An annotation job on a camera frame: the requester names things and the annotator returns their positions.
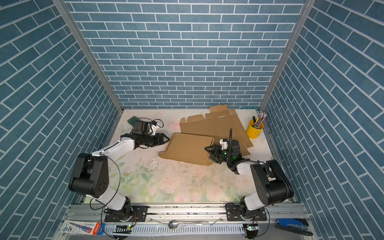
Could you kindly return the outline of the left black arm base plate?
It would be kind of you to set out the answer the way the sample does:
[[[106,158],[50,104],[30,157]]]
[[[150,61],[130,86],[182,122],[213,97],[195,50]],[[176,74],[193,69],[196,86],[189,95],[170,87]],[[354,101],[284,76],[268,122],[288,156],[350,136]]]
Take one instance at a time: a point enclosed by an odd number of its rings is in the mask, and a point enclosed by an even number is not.
[[[105,209],[104,214],[106,214],[104,221],[105,222],[145,222],[148,206],[125,206],[122,210],[115,211],[110,209]]]

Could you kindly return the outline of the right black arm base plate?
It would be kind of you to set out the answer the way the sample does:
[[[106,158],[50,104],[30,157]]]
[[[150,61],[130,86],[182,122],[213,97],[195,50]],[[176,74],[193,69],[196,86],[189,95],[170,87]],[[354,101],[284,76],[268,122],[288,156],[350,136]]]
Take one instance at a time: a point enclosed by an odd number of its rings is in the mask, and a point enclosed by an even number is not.
[[[264,208],[249,211],[243,204],[227,203],[225,204],[227,221],[266,221],[266,211]]]

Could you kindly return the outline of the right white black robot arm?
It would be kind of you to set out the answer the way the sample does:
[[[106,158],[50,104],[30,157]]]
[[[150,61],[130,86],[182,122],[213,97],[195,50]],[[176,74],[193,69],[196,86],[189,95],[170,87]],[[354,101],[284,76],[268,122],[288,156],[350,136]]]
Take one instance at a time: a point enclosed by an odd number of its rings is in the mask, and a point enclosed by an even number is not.
[[[237,140],[220,140],[218,145],[205,147],[205,151],[214,163],[226,163],[233,173],[253,178],[256,191],[241,198],[239,204],[241,215],[245,219],[254,218],[264,207],[294,196],[293,187],[278,161],[261,162],[243,158]]]

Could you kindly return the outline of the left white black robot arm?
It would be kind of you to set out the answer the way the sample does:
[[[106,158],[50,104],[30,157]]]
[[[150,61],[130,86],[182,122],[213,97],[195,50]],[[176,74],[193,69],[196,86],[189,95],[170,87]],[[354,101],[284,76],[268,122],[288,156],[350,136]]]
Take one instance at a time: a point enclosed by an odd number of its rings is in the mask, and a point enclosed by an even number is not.
[[[138,118],[130,133],[109,146],[91,154],[77,156],[69,181],[69,190],[84,196],[90,196],[103,204],[107,216],[116,221],[127,222],[134,219],[131,200],[118,193],[109,184],[109,162],[118,166],[117,159],[137,148],[148,149],[164,145],[170,138],[158,133],[164,125],[160,119]]]

